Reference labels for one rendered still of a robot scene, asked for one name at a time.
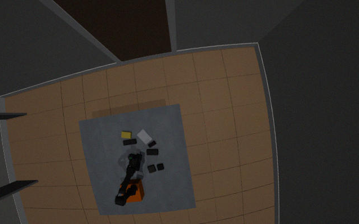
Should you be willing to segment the yellow rectangular block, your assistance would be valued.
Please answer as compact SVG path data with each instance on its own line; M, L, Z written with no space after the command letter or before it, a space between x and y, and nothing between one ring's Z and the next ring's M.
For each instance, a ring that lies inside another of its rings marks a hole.
M131 135L132 135L132 132L122 131L122 133L121 133L122 138L131 138Z

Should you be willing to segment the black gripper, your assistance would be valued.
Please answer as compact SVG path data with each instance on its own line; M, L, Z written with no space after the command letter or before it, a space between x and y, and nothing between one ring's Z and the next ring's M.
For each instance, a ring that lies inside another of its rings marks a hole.
M138 157L138 162L137 162L138 167L136 168L136 171L139 171L140 170L140 161L139 161L139 159L142 158L142 155L141 154L136 154L136 156Z

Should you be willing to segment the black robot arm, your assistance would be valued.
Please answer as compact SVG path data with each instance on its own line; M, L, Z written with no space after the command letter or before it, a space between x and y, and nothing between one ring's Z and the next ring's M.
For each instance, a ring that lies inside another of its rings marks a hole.
M128 183L130 182L130 178L134 175L134 173L136 172L136 168L138 167L137 162L138 162L138 157L137 156L133 156L132 159L129 160L129 164L128 164L127 170L126 170L126 177L123 180L123 184L122 184L121 188L118 191L118 194L119 193L123 194L123 196L116 195L116 197L115 197L115 204L117 204L117 205L124 206L125 203L127 202L126 201L127 198L129 198L130 196L135 195L136 190L138 190L136 185L132 185L131 187L129 187L127 189Z

